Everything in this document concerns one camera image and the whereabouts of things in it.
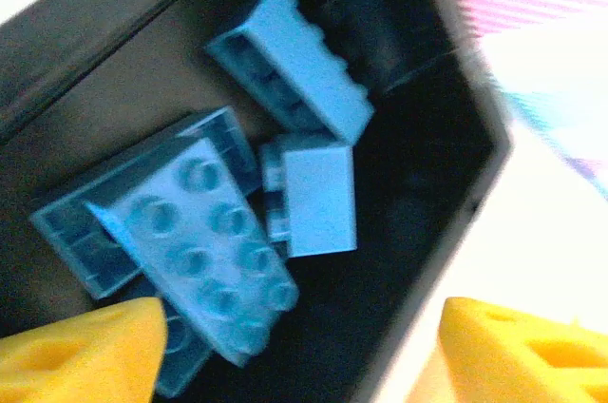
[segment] yellow object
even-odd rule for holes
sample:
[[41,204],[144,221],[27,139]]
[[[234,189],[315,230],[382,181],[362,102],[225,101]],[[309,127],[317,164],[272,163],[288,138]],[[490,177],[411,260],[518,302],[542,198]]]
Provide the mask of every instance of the yellow object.
[[411,389],[407,403],[457,403],[456,395],[449,382],[446,358],[437,345],[428,358],[425,369],[418,376]]
[[130,300],[0,339],[0,402],[150,401],[165,342],[157,298]]
[[449,298],[439,337],[463,403],[608,403],[608,336]]

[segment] lego stud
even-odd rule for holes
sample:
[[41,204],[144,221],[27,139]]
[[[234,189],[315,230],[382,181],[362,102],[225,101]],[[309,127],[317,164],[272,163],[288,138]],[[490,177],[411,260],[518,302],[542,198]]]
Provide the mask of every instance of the lego stud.
[[186,191],[209,192],[221,184],[219,167],[204,159],[186,161],[180,170],[180,184]]
[[200,304],[210,315],[222,319],[234,318],[238,310],[238,293],[212,279],[199,290]]
[[290,311],[297,303],[298,291],[286,280],[274,280],[268,286],[268,306],[275,311]]
[[173,354],[183,349],[190,342],[191,331],[179,316],[167,318],[167,345],[165,354]]
[[244,243],[239,250],[238,265],[255,275],[266,275],[274,263],[274,253],[267,245],[262,243]]
[[333,56],[333,61],[335,62],[338,70],[346,71],[346,69],[349,68],[349,63],[339,56]]
[[257,319],[244,319],[237,323],[232,337],[237,351],[247,355],[261,353],[270,338],[270,332],[264,322]]
[[154,235],[170,234],[180,220],[178,208],[160,197],[147,197],[137,201],[132,213],[133,222]]
[[209,225],[218,234],[236,237],[249,232],[251,220],[244,208],[223,203],[212,212]]
[[178,275],[195,278],[207,271],[211,260],[205,249],[187,247],[181,249],[176,256],[171,256],[168,263],[174,266]]
[[[302,17],[301,13],[299,11],[296,12],[297,16],[299,18],[301,18],[302,20],[304,20],[304,18]],[[317,25],[309,25],[308,22],[306,22],[306,25],[308,25],[310,31],[311,31],[311,36],[314,37],[314,39],[321,43],[323,42],[323,39],[325,38],[325,32],[323,32],[323,29],[321,29],[319,26]]]

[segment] black box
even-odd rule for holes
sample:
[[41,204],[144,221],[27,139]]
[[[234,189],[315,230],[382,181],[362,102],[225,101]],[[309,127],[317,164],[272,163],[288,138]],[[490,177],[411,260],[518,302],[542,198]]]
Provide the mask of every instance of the black box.
[[[27,221],[37,192],[195,109],[232,105],[255,143],[280,131],[203,51],[249,1],[40,0],[0,28],[2,336],[93,308]],[[290,260],[300,300],[267,350],[213,357],[179,401],[369,399],[508,150],[434,0],[300,3],[376,107],[354,149],[359,249]]]

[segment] lego brick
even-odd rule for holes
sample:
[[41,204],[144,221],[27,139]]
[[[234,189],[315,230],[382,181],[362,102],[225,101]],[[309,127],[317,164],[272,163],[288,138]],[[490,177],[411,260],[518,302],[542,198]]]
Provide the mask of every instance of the lego brick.
[[84,207],[96,185],[120,178],[127,167],[176,137],[213,141],[238,187],[249,194],[261,186],[256,158],[226,106],[212,113],[195,113],[101,163],[83,176],[50,193],[30,220],[50,242],[72,273],[95,298],[108,297],[133,279],[139,268]]
[[325,47],[297,0],[259,0],[206,49],[288,130],[327,129],[355,144],[373,114],[367,90]]
[[166,324],[139,298],[0,339],[3,403],[149,402]]
[[323,135],[260,148],[268,235],[291,258],[356,249],[352,148]]
[[297,287],[208,139],[177,138],[87,207],[211,347],[243,366]]
[[[140,278],[127,287],[122,299],[139,297],[162,297],[162,294],[150,281]],[[213,350],[167,300],[162,300],[162,306],[167,320],[167,344],[156,390],[173,398],[186,389]]]

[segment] yellow foam piece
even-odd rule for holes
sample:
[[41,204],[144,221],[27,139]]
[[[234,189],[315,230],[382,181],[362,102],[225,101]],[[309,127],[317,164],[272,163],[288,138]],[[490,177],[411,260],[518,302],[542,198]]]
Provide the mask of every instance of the yellow foam piece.
[[166,335],[161,301],[138,298],[0,339],[0,402],[150,401]]
[[439,338],[463,403],[608,403],[608,336],[456,297]]

